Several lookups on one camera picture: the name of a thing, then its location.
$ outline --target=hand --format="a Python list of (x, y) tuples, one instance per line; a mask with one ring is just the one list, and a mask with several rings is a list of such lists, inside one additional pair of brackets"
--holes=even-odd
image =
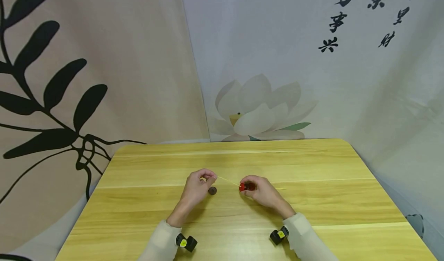
[(216, 182), (216, 179), (217, 175), (206, 168), (192, 172), (187, 178), (178, 204), (172, 214), (166, 219), (166, 222), (173, 227), (182, 227), (188, 214), (204, 200), (208, 189)]
[(281, 194), (274, 188), (273, 185), (271, 185), (268, 179), (256, 175), (248, 175), (245, 176), (240, 182), (254, 183), (256, 185), (256, 190), (245, 190), (241, 191), (241, 193), (245, 196), (251, 197), (262, 206), (275, 209), (275, 211), (277, 211), (284, 220), (296, 214), (292, 206), (283, 199)]

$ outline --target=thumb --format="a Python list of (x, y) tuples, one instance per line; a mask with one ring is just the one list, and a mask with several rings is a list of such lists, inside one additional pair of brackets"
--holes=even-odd
[(207, 181), (205, 181), (205, 185), (207, 185), (207, 188), (209, 189), (214, 184), (214, 182), (216, 182), (216, 178), (210, 177), (207, 179)]
[(251, 197), (252, 198), (252, 196), (254, 195), (254, 192), (255, 191), (244, 190), (244, 191), (241, 191), (240, 193), (243, 194), (246, 197)]

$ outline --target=yellow label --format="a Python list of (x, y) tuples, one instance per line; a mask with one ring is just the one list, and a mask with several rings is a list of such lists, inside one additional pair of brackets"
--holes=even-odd
[(282, 231), (278, 231), (277, 234), (279, 235), (279, 237), (281, 237), (281, 239), (282, 239), (283, 237), (285, 237), (285, 234), (284, 234)]

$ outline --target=forearm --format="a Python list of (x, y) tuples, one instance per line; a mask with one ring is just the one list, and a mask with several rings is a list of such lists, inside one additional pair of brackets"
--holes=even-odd
[(161, 221), (158, 224), (143, 253), (137, 260), (172, 261), (178, 249), (176, 237), (181, 233), (189, 212), (190, 206), (179, 201), (166, 221)]
[(306, 217), (294, 211), (286, 201), (276, 206), (276, 211), (284, 220), (284, 226), (289, 232), (290, 248), (302, 261), (337, 261), (338, 258), (328, 249), (318, 237)]

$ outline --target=yellow string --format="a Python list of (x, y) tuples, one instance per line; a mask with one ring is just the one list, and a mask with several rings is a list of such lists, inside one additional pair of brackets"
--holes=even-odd
[(224, 178), (224, 177), (222, 177), (222, 176), (217, 176), (217, 178), (221, 178), (221, 179), (223, 179), (223, 180), (225, 180), (225, 181), (227, 181), (227, 182), (230, 182), (230, 183), (232, 183), (233, 185), (236, 185), (236, 186), (240, 187), (240, 185), (237, 185), (236, 183), (234, 183), (234, 182), (231, 182), (230, 180), (227, 180), (227, 179), (225, 179), (225, 178)]
[[(236, 185), (236, 186), (240, 187), (240, 185), (237, 185), (236, 183), (231, 182), (230, 180), (225, 179), (225, 178), (222, 177), (222, 176), (217, 176), (217, 178), (221, 178), (221, 179), (223, 179), (223, 180), (225, 180), (225, 181), (227, 181), (227, 182), (230, 182), (230, 183), (233, 184), (233, 185)], [(275, 189), (277, 189), (277, 190), (287, 190), (286, 188), (275, 188)]]

